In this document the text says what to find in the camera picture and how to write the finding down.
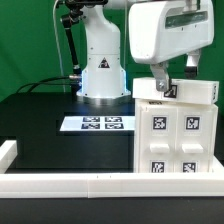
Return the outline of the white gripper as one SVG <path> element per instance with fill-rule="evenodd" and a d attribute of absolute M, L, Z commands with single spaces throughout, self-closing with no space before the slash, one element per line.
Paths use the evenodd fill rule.
<path fill-rule="evenodd" d="M 129 38 L 134 61 L 152 64 L 156 90 L 167 92 L 171 82 L 164 61 L 188 53 L 185 76 L 198 74 L 200 48 L 214 38 L 212 1 L 200 0 L 195 11 L 187 10 L 186 0 L 135 3 L 129 11 Z"/>

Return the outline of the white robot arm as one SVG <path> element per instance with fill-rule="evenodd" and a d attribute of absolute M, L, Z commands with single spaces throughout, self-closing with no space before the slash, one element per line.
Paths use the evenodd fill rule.
<path fill-rule="evenodd" d="M 110 103 L 130 96 L 120 64 L 120 31 L 108 21 L 105 9 L 127 7 L 131 56 L 147 64 L 159 92 L 171 89 L 168 61 L 187 56 L 185 75 L 197 76 L 201 49 L 214 38 L 212 0 L 65 0 L 68 23 L 82 21 L 87 37 L 87 65 L 73 63 L 81 75 L 77 96 L 88 102 Z"/>

